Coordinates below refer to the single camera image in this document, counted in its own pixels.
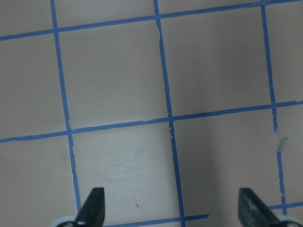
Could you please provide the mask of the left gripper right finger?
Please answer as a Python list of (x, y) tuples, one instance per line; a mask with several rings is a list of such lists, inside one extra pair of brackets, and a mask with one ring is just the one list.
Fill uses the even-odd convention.
[(238, 218), (241, 224), (280, 224), (277, 216), (250, 188), (240, 188)]

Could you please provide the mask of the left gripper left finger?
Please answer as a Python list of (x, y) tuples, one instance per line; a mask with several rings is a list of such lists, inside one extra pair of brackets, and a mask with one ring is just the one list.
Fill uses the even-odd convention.
[(78, 213), (75, 225), (103, 225), (105, 220), (104, 188), (93, 188)]

